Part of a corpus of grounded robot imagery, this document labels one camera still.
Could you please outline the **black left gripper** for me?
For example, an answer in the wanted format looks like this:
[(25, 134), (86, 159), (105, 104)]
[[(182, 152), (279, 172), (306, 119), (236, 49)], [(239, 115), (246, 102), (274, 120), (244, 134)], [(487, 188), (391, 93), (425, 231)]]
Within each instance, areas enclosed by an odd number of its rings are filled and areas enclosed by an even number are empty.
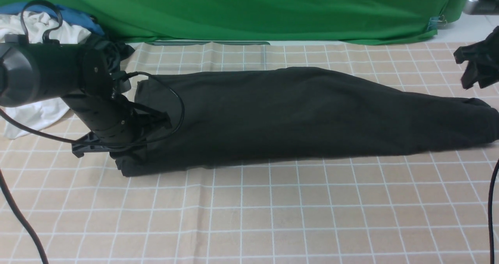
[(145, 145), (153, 133), (172, 127), (167, 113), (130, 102), (124, 96), (112, 99), (69, 94), (62, 100), (90, 130), (71, 144), (72, 153), (77, 158), (83, 158), (87, 153), (120, 155), (133, 148), (125, 145)]

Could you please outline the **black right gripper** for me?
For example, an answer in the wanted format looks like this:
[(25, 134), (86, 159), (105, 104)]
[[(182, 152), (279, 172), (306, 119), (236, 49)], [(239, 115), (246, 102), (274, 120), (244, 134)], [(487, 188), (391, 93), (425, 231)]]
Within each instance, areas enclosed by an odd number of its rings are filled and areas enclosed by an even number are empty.
[(495, 27), (484, 40), (472, 45), (460, 46), (454, 52), (455, 62), (467, 62), (460, 78), (463, 89), (478, 83), (481, 89), (499, 81), (499, 27)]

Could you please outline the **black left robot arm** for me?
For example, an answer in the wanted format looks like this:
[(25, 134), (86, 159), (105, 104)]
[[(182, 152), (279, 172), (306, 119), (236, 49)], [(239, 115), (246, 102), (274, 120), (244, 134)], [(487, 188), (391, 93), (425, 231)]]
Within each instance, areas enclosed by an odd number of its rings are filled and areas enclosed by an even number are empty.
[(31, 134), (70, 143), (78, 158), (91, 152), (141, 158), (148, 136), (172, 124), (166, 112), (124, 96), (137, 75), (110, 71), (103, 52), (88, 45), (61, 45), (55, 40), (30, 44), (25, 35), (7, 35), (1, 44), (1, 106), (60, 98), (90, 132), (68, 140), (29, 128), (6, 113), (2, 117)]

